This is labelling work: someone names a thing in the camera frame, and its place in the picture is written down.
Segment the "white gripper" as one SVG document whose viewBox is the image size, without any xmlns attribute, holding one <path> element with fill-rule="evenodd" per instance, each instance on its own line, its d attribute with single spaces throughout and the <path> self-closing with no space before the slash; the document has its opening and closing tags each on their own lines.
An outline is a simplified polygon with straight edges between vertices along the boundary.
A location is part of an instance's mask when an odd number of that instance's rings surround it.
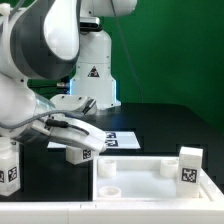
<svg viewBox="0 0 224 224">
<path fill-rule="evenodd" d="M 32 129 L 41 133 L 49 141 L 68 138 L 69 135 L 98 133 L 102 130 L 77 118 L 63 115 L 48 115 L 32 123 Z"/>
</svg>

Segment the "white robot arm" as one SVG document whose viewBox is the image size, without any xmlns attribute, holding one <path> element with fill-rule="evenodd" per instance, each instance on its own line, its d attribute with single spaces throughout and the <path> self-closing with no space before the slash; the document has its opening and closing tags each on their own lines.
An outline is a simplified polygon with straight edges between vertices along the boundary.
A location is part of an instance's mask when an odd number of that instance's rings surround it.
<svg viewBox="0 0 224 224">
<path fill-rule="evenodd" d="M 120 104 L 99 18 L 128 15 L 137 1 L 0 1 L 0 136 L 103 152 L 106 133 L 80 119 Z"/>
</svg>

